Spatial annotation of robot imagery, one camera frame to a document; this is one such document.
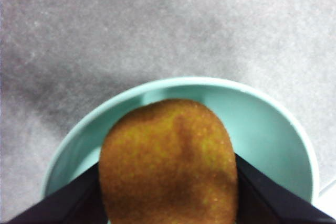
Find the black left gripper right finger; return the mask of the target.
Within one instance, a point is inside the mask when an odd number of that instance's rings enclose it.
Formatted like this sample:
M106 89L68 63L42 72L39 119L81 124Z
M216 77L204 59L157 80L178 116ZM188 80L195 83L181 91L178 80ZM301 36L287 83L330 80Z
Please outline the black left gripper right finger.
M280 186L238 154L237 223L335 223L335 219Z

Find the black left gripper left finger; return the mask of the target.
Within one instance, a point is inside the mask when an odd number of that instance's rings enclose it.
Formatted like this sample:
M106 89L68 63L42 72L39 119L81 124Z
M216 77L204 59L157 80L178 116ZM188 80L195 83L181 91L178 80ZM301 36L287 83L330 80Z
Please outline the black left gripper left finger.
M98 165L8 223L108 223L101 199Z

